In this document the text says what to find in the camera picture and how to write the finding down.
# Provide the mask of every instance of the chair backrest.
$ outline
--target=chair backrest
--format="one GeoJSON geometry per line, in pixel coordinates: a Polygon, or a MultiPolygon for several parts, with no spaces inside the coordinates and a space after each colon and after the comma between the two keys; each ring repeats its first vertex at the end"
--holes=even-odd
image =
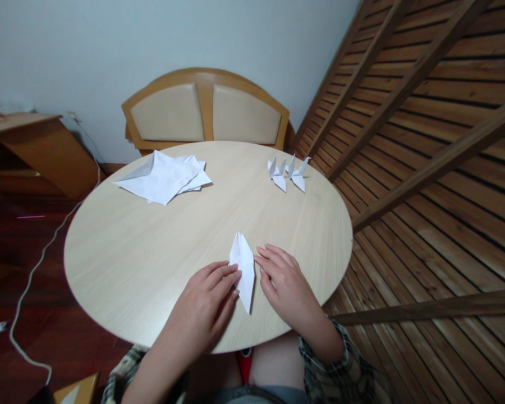
{"type": "Polygon", "coordinates": [[[193,67],[152,81],[122,104],[126,138],[140,150],[237,140],[282,150],[289,111],[252,81],[193,67]]]}

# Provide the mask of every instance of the beige cushion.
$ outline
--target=beige cushion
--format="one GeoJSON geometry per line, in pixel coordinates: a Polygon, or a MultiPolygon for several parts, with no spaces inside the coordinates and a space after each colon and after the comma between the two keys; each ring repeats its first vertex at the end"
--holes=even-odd
{"type": "Polygon", "coordinates": [[[142,140],[203,141],[196,84],[166,88],[131,109],[142,140]]]}
{"type": "Polygon", "coordinates": [[[275,144],[281,114],[258,98],[230,87],[213,87],[213,139],[275,144]]]}

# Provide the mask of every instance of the wooden beam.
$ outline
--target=wooden beam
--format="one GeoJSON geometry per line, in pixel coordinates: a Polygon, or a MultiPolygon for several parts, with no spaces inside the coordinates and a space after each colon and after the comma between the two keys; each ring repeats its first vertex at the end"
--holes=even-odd
{"type": "Polygon", "coordinates": [[[327,178],[335,178],[361,152],[363,147],[391,118],[394,112],[414,92],[419,84],[434,70],[436,65],[451,50],[461,36],[489,6],[492,0],[465,0],[454,15],[445,23],[441,31],[415,62],[413,67],[391,92],[389,98],[376,110],[367,125],[355,137],[344,154],[337,160],[327,178]]]}
{"type": "Polygon", "coordinates": [[[348,29],[346,30],[346,33],[344,34],[344,38],[342,38],[341,44],[338,46],[337,53],[335,53],[335,56],[331,61],[331,65],[329,65],[329,69],[325,73],[324,79],[322,80],[322,84],[320,84],[320,86],[318,87],[318,91],[316,92],[313,101],[310,103],[309,110],[307,111],[305,118],[303,118],[303,120],[301,121],[301,125],[297,130],[296,137],[294,138],[292,144],[290,145],[290,149],[288,151],[290,154],[296,151],[296,147],[301,138],[303,137],[305,129],[307,129],[309,121],[311,117],[314,115],[314,111],[316,111],[318,105],[320,105],[320,102],[322,101],[322,95],[327,91],[327,87],[331,85],[331,82],[333,81],[335,74],[337,73],[337,68],[341,64],[342,58],[346,55],[346,51],[352,44],[352,38],[354,37],[355,33],[359,30],[359,27],[361,26],[361,23],[365,19],[366,15],[369,13],[370,6],[372,5],[372,3],[373,0],[361,0],[361,3],[359,3],[357,11],[353,16],[353,19],[348,29]]]}
{"type": "Polygon", "coordinates": [[[335,319],[355,325],[499,314],[505,314],[505,290],[340,314],[335,319]]]}
{"type": "Polygon", "coordinates": [[[352,224],[354,234],[504,136],[505,105],[366,208],[352,224]]]}
{"type": "Polygon", "coordinates": [[[369,45],[368,49],[366,50],[365,54],[361,59],[361,62],[359,62],[359,64],[353,71],[353,74],[350,77],[350,80],[346,85],[346,87],[344,87],[342,94],[338,97],[337,101],[335,102],[335,105],[331,109],[329,116],[324,121],[324,124],[321,126],[321,128],[318,130],[316,138],[310,145],[307,157],[312,157],[314,153],[316,153],[318,148],[321,146],[322,142],[324,141],[324,138],[327,136],[327,134],[329,133],[329,131],[339,118],[339,115],[341,114],[342,110],[354,95],[355,91],[361,84],[362,80],[369,72],[370,67],[374,64],[376,58],[383,50],[385,44],[393,34],[398,23],[400,22],[400,20],[402,20],[402,18],[404,17],[407,10],[410,8],[412,4],[413,0],[397,0],[395,4],[393,4],[391,10],[389,11],[389,14],[385,18],[376,37],[369,45]]]}

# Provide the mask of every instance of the wooden cabinet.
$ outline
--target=wooden cabinet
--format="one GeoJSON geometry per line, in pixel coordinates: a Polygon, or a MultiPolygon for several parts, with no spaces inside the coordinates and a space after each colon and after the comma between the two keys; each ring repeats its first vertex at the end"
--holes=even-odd
{"type": "Polygon", "coordinates": [[[92,190],[98,168],[60,118],[27,113],[0,117],[0,193],[76,199],[92,190]]]}

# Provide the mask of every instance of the round table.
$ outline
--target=round table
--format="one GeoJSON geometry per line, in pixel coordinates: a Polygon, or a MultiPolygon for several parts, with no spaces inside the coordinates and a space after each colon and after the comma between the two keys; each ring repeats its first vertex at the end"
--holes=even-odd
{"type": "MultiPolygon", "coordinates": [[[[164,149],[170,157],[206,161],[213,184],[177,195],[167,206],[148,204],[113,184],[148,157],[101,183],[73,219],[65,244],[66,277],[81,307],[103,328],[149,347],[189,278],[226,260],[237,232],[251,250],[266,242],[292,254],[324,304],[340,283],[352,250],[352,226],[333,185],[308,166],[306,193],[269,179],[268,159],[291,156],[250,143],[207,141],[164,149]]],[[[296,168],[301,160],[296,160],[296,168]]],[[[278,337],[289,326],[269,305],[256,265],[251,314],[236,302],[214,349],[236,351],[278,337]]]]}

